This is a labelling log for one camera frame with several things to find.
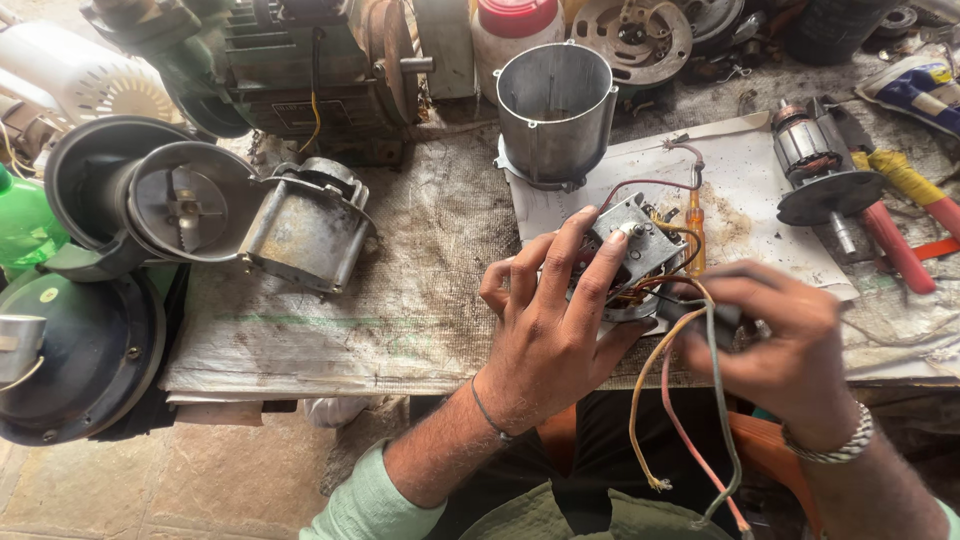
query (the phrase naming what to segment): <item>hand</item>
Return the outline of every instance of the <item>hand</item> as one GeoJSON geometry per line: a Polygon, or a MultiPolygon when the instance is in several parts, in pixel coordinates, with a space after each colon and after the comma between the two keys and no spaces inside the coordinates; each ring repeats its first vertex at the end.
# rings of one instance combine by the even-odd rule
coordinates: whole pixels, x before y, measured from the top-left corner
{"type": "Polygon", "coordinates": [[[580,210],[558,232],[537,236],[516,257],[491,264],[484,275],[480,296],[498,321],[490,361],[477,374],[475,387],[493,421],[510,435],[596,389],[634,342],[656,326],[644,319],[596,339],[607,293],[627,251],[621,231],[597,250],[567,302],[573,259],[598,214],[594,206],[580,210]],[[507,276],[509,291],[503,287],[507,276]]]}
{"type": "MultiPolygon", "coordinates": [[[[836,298],[752,261],[718,266],[700,280],[716,303],[740,306],[773,333],[742,353],[719,353],[726,389],[777,415],[810,450],[846,444],[859,411],[844,380],[836,298]]],[[[712,377],[702,336],[683,332],[677,345],[693,372],[712,377]]]]}

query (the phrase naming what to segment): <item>green plastic bottle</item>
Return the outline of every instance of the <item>green plastic bottle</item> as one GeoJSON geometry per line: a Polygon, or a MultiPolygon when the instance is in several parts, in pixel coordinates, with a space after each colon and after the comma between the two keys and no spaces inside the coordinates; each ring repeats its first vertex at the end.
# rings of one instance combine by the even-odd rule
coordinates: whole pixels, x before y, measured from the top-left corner
{"type": "Polygon", "coordinates": [[[8,277],[52,257],[69,241],[43,188],[15,178],[0,164],[0,266],[8,277]]]}

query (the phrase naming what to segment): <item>workbench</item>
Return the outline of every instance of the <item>workbench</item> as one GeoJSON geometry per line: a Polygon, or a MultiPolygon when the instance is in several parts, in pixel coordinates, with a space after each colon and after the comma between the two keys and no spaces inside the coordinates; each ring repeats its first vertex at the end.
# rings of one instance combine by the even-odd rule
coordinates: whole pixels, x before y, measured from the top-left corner
{"type": "MultiPolygon", "coordinates": [[[[938,53],[927,47],[924,54],[938,53]]],[[[885,65],[858,53],[849,65],[816,68],[786,59],[723,84],[674,81],[645,92],[642,99],[655,105],[636,116],[618,109],[611,144],[772,109],[781,98],[805,103],[829,93],[858,116],[877,146],[901,149],[938,184],[954,173],[947,150],[955,141],[850,92],[885,65]],[[750,90],[756,98],[740,98],[750,90]]],[[[476,294],[481,277],[491,262],[520,248],[510,188],[492,165],[498,135],[496,108],[483,98],[438,103],[429,121],[410,130],[413,143],[400,170],[355,169],[370,188],[366,211],[383,239],[368,244],[343,294],[322,298],[271,276],[246,275],[239,261],[194,264],[180,337],[160,382],[170,401],[443,394],[468,380],[491,347],[494,317],[476,294]]],[[[243,155],[250,142],[227,144],[243,155]]],[[[254,145],[254,163],[266,160],[264,167],[287,152],[271,139],[254,145]]],[[[953,184],[942,188],[957,198],[953,184]]],[[[885,204],[910,245],[946,236],[898,193],[888,193],[885,204]]],[[[829,231],[817,233],[837,254],[829,231]]],[[[858,245],[872,245],[859,234],[858,245]]],[[[960,382],[949,371],[960,368],[960,256],[925,262],[938,290],[922,297],[878,273],[875,255],[836,257],[861,293],[842,315],[849,378],[960,382]]],[[[632,388],[659,339],[642,339],[603,387],[632,388]]],[[[656,376],[646,380],[660,383],[656,376]]],[[[696,383],[682,371],[671,377],[672,385],[696,383]]]]}

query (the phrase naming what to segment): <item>red bottle cap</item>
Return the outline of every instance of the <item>red bottle cap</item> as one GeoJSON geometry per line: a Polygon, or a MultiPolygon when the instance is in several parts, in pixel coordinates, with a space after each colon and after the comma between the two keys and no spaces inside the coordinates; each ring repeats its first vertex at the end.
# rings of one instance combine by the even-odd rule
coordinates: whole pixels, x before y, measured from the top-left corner
{"type": "Polygon", "coordinates": [[[484,30],[500,37],[527,37],[546,28],[557,16],[557,0],[478,0],[484,30]]]}

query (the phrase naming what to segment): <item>white plastic bottle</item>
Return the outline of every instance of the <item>white plastic bottle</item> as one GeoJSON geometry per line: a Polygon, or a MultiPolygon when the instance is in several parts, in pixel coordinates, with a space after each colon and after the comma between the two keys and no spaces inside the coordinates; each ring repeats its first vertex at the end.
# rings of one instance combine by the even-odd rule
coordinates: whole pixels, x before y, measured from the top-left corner
{"type": "Polygon", "coordinates": [[[493,71],[523,51],[564,41],[559,0],[479,0],[470,22],[480,91],[496,104],[493,71]]]}

